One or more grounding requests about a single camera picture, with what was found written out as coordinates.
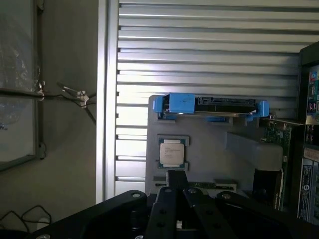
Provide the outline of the silver CPU chip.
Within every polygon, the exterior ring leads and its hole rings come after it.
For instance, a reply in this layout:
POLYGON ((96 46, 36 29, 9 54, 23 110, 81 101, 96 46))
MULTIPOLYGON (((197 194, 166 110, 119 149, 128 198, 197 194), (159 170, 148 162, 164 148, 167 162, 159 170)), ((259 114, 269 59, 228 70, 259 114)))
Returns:
POLYGON ((180 167, 184 164, 184 144, 162 143, 159 149, 159 163, 163 167, 180 167))

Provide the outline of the green RAM stick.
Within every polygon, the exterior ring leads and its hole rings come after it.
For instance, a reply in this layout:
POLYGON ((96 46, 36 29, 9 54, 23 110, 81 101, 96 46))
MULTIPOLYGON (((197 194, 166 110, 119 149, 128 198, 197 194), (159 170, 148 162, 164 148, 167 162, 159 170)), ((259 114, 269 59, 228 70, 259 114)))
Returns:
POLYGON ((211 190, 230 190, 236 191, 236 184, 210 183, 210 182, 189 182, 190 187, 197 187, 211 190))

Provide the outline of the grey printed parts rack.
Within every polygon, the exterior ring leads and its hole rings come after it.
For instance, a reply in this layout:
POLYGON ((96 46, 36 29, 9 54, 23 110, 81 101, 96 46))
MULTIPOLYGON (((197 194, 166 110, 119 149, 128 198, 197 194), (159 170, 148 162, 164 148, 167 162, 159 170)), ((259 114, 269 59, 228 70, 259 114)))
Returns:
POLYGON ((153 111, 154 99, 149 98, 148 106, 146 193, 156 193, 165 185, 168 170, 184 171, 190 182, 236 184, 239 194, 252 191, 258 171, 263 173, 262 182, 279 184, 283 149, 258 140, 258 128, 192 116, 159 120, 153 111), (162 143, 184 144, 184 164, 163 167, 159 162, 162 143))

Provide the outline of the green graphics card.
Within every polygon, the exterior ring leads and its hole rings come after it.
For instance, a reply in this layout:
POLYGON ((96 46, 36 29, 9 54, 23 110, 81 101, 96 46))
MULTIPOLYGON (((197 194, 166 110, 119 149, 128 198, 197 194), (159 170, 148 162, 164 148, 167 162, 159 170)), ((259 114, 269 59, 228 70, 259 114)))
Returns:
POLYGON ((283 149, 282 168, 279 176, 279 192, 276 198, 278 203, 275 209, 286 212, 288 210, 290 186, 291 186, 291 170, 292 170, 292 134, 293 128, 287 123, 279 123, 276 121, 268 121, 264 130, 262 142, 279 145, 283 149))

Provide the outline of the disk drive with blue carrier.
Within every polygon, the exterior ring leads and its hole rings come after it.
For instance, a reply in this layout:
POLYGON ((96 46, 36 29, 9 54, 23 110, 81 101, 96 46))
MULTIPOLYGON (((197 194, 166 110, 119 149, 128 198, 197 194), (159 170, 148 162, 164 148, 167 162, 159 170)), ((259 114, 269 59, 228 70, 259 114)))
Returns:
POLYGON ((169 93, 155 97, 153 111, 159 120, 196 116, 203 117, 208 122, 229 123, 231 118, 244 118, 248 122, 255 118, 266 118, 270 114, 270 106, 265 100, 169 93))

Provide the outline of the motherboard with printed labels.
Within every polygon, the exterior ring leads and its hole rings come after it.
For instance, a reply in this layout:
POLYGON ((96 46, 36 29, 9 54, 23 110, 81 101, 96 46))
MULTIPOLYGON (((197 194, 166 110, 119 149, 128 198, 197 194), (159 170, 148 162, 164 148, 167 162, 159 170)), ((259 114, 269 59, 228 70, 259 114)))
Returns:
POLYGON ((319 64, 309 70, 304 157, 313 165, 309 222, 319 226, 319 64))

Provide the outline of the metal spring clamp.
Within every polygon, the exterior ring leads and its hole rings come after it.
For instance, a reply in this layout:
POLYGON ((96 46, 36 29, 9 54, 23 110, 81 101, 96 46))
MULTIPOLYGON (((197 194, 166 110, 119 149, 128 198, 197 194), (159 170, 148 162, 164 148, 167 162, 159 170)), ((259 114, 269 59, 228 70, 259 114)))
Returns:
POLYGON ((96 93, 89 95, 84 90, 76 90, 60 82, 57 83, 57 86, 63 92, 61 95, 59 95, 59 97, 73 102, 76 106, 83 109, 93 124, 96 125, 96 118, 89 109, 89 106, 96 105, 96 93))

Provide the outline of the grey framed glass panel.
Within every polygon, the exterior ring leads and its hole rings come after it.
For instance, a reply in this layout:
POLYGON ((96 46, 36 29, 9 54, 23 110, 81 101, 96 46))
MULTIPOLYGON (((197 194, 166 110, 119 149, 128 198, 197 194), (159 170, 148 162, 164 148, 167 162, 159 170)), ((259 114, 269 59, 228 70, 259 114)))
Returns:
POLYGON ((39 158, 40 1, 0 0, 0 172, 39 158))

